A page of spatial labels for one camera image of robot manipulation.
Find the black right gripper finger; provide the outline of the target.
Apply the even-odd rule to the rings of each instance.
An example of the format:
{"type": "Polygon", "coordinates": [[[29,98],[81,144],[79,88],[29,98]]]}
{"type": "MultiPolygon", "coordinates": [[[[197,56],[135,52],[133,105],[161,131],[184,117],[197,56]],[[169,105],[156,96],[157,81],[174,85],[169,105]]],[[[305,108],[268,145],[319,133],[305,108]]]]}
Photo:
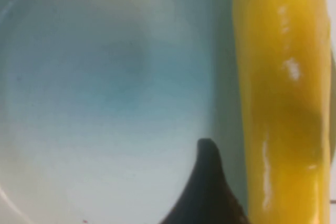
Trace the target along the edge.
{"type": "Polygon", "coordinates": [[[210,138],[198,140],[190,178],[161,223],[249,223],[226,180],[219,149],[210,138]]]}

